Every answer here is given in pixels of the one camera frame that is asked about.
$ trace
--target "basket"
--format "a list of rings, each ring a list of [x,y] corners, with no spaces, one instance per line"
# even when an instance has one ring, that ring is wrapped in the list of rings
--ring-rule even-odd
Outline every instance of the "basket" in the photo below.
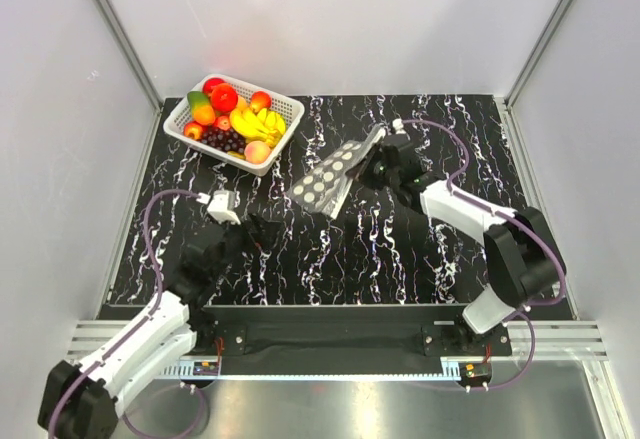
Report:
[[[242,169],[243,171],[250,172],[251,174],[255,174],[256,176],[264,176],[269,171],[269,168],[274,163],[274,161],[278,158],[284,146],[286,146],[286,144],[293,137],[293,133],[300,123],[300,118],[304,114],[304,105],[302,105],[300,101],[296,101],[295,99],[291,99],[290,97],[283,96],[282,94],[278,94],[276,92],[254,86],[253,84],[249,84],[248,82],[239,81],[231,77],[223,76],[221,74],[212,74],[205,77],[202,81],[196,84],[196,86],[192,90],[201,91],[204,83],[213,77],[218,77],[224,82],[233,86],[238,95],[244,97],[247,102],[251,100],[251,96],[254,92],[257,91],[264,91],[269,94],[269,96],[271,96],[270,109],[282,114],[282,117],[287,123],[287,131],[284,133],[284,136],[282,136],[282,139],[280,139],[280,142],[278,142],[275,149],[271,151],[271,154],[269,154],[267,160],[262,164],[251,164],[250,162],[247,162],[243,159],[233,157],[230,154],[225,154],[224,152],[214,149],[213,147],[209,147],[198,141],[194,141],[193,139],[185,137],[182,134],[184,126],[193,120],[191,117],[191,110],[189,109],[189,102],[187,101],[186,97],[184,97],[178,103],[169,117],[167,117],[167,119],[164,121],[164,132],[167,135],[175,137],[177,140],[184,142],[187,146],[196,149],[203,154],[215,157],[216,159],[219,159],[223,162],[233,164],[237,168]]]

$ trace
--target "peach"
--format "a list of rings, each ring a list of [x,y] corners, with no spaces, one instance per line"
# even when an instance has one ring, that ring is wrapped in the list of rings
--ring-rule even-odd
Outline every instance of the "peach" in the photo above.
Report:
[[[271,148],[262,141],[252,141],[244,148],[244,156],[251,164],[262,164],[271,154]]]

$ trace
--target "bunch of bananas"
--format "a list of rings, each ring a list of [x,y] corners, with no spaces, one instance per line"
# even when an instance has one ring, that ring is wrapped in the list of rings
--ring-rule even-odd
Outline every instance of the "bunch of bananas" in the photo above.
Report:
[[[236,108],[229,116],[231,127],[244,136],[247,142],[263,141],[270,148],[276,147],[287,130],[287,123],[281,114],[266,107],[258,114],[251,108]]]

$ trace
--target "white wall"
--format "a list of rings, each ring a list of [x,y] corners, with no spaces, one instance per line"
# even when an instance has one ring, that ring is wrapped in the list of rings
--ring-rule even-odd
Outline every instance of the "white wall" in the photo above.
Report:
[[[95,312],[152,109],[92,0],[0,0],[0,430],[42,437],[48,370]]]
[[[576,0],[516,103],[583,318],[640,430],[640,0]]]
[[[506,94],[557,0],[112,0],[161,95]]]

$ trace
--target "metallic floor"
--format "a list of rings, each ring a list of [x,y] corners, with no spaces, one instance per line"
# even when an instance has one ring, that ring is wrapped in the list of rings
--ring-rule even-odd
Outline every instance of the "metallic floor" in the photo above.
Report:
[[[517,371],[496,364],[493,382]],[[153,436],[173,437],[195,416],[198,401],[156,381],[132,405],[131,421]],[[207,416],[189,437],[220,439],[603,438],[579,363],[534,362],[522,381],[467,395],[413,383],[233,382],[205,391]],[[121,423],[116,439],[134,438]]]

